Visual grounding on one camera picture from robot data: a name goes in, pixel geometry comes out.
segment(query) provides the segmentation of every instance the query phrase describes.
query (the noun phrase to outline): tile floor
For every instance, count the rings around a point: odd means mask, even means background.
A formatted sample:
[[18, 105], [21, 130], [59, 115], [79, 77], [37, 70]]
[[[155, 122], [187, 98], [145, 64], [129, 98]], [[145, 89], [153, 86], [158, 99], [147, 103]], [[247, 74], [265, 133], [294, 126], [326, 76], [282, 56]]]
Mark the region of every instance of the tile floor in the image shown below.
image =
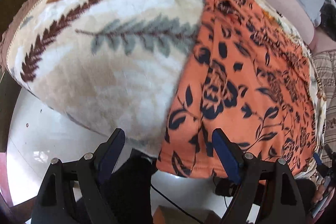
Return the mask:
[[[37, 195], [50, 160], [78, 160], [93, 152], [107, 137], [91, 132], [51, 110], [26, 90], [18, 97], [9, 131], [7, 168], [14, 205]], [[131, 147], [125, 145], [117, 168], [127, 160]], [[186, 179], [163, 172], [152, 177], [152, 184], [177, 205], [188, 210], [211, 209], [223, 216], [224, 198], [213, 194], [212, 179]], [[74, 188], [75, 197], [81, 196]], [[173, 207], [154, 190], [151, 191], [152, 213], [158, 205]], [[253, 205], [248, 220], [254, 222], [258, 206]]]

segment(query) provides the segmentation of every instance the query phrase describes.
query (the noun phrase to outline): cream blanket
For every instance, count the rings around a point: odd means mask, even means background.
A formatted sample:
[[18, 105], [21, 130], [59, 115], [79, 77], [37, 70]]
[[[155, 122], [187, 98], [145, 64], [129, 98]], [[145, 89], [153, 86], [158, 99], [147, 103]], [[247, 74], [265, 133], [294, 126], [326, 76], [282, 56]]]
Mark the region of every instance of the cream blanket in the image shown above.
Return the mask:
[[[295, 27], [256, 1], [310, 57]], [[6, 66], [71, 120], [106, 136], [123, 128], [132, 146], [157, 155], [203, 7], [204, 0], [39, 0], [16, 30]], [[326, 104], [310, 68], [319, 151]]]

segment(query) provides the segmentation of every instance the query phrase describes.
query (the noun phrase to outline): cable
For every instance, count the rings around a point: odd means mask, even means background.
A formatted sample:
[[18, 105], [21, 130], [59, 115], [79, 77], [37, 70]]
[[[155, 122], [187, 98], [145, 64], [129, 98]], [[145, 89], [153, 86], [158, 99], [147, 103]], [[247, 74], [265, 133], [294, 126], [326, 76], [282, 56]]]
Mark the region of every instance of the cable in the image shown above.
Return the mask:
[[[217, 184], [215, 183], [215, 176], [212, 177], [212, 181], [213, 181], [214, 185], [217, 186]], [[224, 202], [225, 202], [226, 208], [228, 208], [228, 206], [226, 204], [226, 197], [225, 196], [224, 196]]]
[[191, 214], [187, 213], [185, 210], [183, 210], [180, 206], [176, 205], [173, 201], [171, 201], [169, 198], [167, 198], [163, 193], [161, 193], [158, 189], [156, 189], [153, 184], [151, 184], [151, 187], [153, 188], [154, 191], [156, 191], [160, 196], [162, 196], [165, 200], [170, 202], [172, 205], [174, 205], [177, 209], [179, 209], [182, 213], [186, 214], [187, 216], [191, 217], [193, 220], [197, 221], [199, 224], [204, 224], [202, 221], [199, 219], [195, 218]]
[[227, 207], [227, 204], [226, 204], [226, 197], [224, 196], [224, 202], [225, 202], [225, 206], [226, 206], [226, 208], [228, 208]]

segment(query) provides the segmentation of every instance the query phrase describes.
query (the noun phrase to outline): blanket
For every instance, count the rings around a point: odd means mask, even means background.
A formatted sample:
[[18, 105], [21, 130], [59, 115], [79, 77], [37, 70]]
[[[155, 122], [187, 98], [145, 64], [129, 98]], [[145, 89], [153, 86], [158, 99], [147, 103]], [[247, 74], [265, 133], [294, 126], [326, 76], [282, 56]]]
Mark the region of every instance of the blanket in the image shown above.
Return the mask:
[[254, 0], [206, 0], [193, 53], [170, 109], [159, 170], [225, 177], [212, 132], [243, 152], [283, 158], [293, 175], [316, 149], [309, 61]]
[[[29, 0], [3, 35], [3, 65], [21, 86], [93, 134], [108, 137], [123, 128], [130, 145], [157, 156], [204, 1]], [[285, 17], [265, 0], [254, 1], [308, 59], [319, 152], [325, 102], [310, 53]], [[310, 172], [314, 163], [300, 174]]]

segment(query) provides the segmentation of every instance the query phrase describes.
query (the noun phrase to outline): bolt head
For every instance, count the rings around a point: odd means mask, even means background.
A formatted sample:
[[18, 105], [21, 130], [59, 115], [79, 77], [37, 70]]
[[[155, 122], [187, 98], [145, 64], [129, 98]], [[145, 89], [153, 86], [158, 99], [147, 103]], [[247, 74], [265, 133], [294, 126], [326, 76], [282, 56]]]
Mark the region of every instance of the bolt head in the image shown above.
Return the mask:
[[286, 161], [283, 158], [278, 159], [278, 162], [282, 165], [286, 164]]
[[58, 161], [59, 161], [58, 158], [52, 158], [51, 161], [50, 161], [50, 163], [52, 165], [54, 165], [54, 164], [58, 163]]
[[250, 152], [247, 152], [247, 153], [245, 153], [245, 158], [247, 158], [248, 160], [251, 160], [251, 159], [253, 159], [253, 154], [252, 153], [250, 153]]
[[85, 155], [84, 155], [84, 159], [86, 159], [86, 160], [90, 160], [90, 159], [92, 159], [93, 158], [93, 154], [92, 153], [86, 153]]

